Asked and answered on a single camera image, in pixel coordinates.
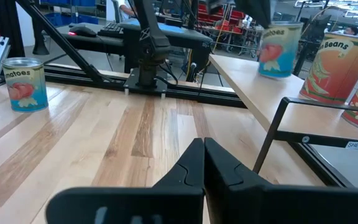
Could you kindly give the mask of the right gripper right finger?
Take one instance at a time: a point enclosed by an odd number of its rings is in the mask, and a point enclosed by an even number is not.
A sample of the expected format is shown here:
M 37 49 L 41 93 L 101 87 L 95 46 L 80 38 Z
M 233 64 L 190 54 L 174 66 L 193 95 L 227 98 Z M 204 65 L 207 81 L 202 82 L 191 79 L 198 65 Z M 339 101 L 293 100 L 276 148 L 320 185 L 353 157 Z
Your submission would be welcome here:
M 357 223 L 358 189 L 271 184 L 205 138 L 211 223 Z

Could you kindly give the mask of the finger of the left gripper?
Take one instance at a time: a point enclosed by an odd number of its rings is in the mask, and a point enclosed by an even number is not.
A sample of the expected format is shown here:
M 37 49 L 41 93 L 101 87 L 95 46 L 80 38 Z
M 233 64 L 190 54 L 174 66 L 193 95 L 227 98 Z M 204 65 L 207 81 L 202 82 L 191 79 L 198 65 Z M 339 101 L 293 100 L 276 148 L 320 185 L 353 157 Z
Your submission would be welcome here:
M 270 0 L 235 0 L 236 8 L 247 14 L 264 29 L 271 23 L 271 2 Z
M 206 0 L 206 10 L 208 14 L 216 14 L 223 8 L 225 0 Z

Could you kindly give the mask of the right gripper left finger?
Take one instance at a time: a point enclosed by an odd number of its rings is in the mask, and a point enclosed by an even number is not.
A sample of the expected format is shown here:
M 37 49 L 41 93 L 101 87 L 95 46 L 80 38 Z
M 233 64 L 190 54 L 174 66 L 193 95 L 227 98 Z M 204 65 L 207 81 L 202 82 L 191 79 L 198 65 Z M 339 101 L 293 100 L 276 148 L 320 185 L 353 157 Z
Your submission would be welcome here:
M 204 142 L 192 140 L 152 187 L 74 187 L 49 201 L 47 223 L 201 223 Z

